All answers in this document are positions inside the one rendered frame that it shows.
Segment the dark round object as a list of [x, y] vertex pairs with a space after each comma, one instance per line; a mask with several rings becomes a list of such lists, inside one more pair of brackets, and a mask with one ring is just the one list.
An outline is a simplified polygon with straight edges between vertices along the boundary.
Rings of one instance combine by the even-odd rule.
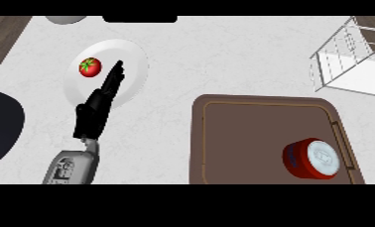
[[12, 150], [26, 123], [24, 108], [18, 100], [0, 92], [0, 160]]

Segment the red tomato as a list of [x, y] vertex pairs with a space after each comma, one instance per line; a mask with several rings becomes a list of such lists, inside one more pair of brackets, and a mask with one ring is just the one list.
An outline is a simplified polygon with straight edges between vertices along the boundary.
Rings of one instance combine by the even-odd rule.
[[89, 57], [80, 63], [80, 74], [85, 77], [97, 77], [101, 73], [102, 64], [98, 58]]

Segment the red can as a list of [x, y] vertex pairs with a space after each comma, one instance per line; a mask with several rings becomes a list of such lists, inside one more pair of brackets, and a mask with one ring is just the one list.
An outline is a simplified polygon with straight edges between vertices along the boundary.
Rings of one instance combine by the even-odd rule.
[[318, 138], [308, 138], [284, 147], [283, 163], [299, 178], [333, 179], [340, 171], [337, 152]]

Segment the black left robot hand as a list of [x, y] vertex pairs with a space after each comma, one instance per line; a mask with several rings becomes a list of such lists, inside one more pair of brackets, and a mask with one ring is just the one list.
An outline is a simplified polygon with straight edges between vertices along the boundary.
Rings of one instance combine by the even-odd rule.
[[117, 95], [120, 84], [125, 80], [123, 61], [120, 60], [88, 101], [77, 106], [77, 125], [74, 137], [77, 139], [97, 140], [104, 131], [111, 103]]

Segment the grey round bowl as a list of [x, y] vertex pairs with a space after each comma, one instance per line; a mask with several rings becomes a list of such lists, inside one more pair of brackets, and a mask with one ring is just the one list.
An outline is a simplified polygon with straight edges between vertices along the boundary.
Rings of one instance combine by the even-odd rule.
[[86, 16], [48, 16], [48, 20], [58, 25], [74, 24], [85, 18]]

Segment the brown tray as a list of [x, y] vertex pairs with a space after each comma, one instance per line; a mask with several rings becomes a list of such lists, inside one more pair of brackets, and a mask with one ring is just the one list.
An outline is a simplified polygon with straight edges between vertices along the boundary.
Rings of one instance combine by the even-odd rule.
[[[284, 148], [309, 138], [331, 145], [340, 170], [331, 179], [300, 178], [283, 163]], [[192, 105], [192, 184], [362, 184], [343, 122], [321, 98], [215, 95]]]

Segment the white round plate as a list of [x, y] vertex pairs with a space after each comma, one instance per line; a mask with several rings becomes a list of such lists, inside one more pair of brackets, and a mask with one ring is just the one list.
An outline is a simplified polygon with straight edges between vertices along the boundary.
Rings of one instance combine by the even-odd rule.
[[[95, 77], [85, 77], [80, 64], [88, 58], [101, 62], [101, 72]], [[125, 80], [113, 100], [111, 108], [120, 107], [138, 94], [148, 76], [148, 56], [142, 47], [132, 41], [105, 40], [88, 47], [74, 58], [67, 71], [64, 89], [73, 106], [85, 103], [97, 88], [101, 88], [110, 70], [123, 61]]]

